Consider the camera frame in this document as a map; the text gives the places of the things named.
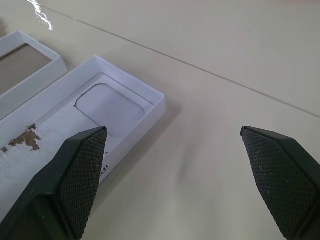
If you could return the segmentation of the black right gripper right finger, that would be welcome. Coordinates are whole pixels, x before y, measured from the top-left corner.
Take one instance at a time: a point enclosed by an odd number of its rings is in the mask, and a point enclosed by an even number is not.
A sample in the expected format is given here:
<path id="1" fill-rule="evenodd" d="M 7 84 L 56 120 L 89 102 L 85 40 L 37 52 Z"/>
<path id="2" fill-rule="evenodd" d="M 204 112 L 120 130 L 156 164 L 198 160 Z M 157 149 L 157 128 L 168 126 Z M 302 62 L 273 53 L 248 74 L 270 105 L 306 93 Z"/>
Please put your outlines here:
<path id="1" fill-rule="evenodd" d="M 293 138 L 244 126 L 257 189 L 286 240 L 320 240 L 320 164 Z"/>

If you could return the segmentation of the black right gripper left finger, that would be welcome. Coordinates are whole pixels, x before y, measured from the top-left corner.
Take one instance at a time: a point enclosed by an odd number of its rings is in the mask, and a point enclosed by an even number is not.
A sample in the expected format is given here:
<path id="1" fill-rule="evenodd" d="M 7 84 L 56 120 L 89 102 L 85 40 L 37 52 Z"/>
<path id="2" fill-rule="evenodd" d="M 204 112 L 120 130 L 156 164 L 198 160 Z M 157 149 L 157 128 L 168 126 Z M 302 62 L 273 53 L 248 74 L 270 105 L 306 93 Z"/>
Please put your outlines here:
<path id="1" fill-rule="evenodd" d="M 0 223 L 0 240 L 81 240 L 98 191 L 108 130 L 64 141 Z"/>

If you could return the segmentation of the white box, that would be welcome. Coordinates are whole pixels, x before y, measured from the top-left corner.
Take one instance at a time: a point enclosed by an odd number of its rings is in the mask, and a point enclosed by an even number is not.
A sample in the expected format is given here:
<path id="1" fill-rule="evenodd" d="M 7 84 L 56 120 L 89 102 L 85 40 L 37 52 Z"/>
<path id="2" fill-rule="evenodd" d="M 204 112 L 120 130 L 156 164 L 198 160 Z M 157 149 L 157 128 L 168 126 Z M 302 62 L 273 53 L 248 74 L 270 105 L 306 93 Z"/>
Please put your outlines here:
<path id="1" fill-rule="evenodd" d="M 77 133 L 107 128 L 104 180 L 166 111 L 165 96 L 94 56 L 0 121 L 0 222 Z"/>

